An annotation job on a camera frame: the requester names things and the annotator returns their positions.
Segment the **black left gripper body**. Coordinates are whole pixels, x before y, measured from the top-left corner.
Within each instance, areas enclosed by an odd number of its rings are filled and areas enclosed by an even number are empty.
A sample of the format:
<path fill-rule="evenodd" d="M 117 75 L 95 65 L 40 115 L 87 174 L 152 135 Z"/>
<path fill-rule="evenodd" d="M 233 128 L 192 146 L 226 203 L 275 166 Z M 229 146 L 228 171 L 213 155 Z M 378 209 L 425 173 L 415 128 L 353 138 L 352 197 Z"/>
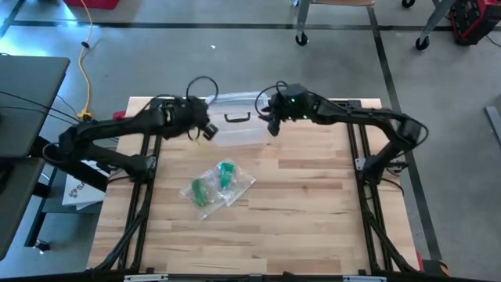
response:
<path fill-rule="evenodd" d="M 195 96 L 175 98 L 171 108 L 171 124 L 190 140 L 203 136 L 206 140 L 214 138 L 214 125 L 208 114 L 208 105 Z"/>

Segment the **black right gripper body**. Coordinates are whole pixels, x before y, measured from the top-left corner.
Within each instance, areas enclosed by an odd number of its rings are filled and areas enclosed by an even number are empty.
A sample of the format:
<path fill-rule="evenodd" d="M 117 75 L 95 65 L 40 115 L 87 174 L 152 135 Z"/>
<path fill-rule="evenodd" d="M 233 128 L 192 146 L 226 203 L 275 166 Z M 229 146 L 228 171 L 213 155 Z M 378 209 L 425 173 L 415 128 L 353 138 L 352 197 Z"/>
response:
<path fill-rule="evenodd" d="M 278 121 L 309 119 L 314 97 L 299 84 L 281 85 L 269 102 L 269 117 Z"/>

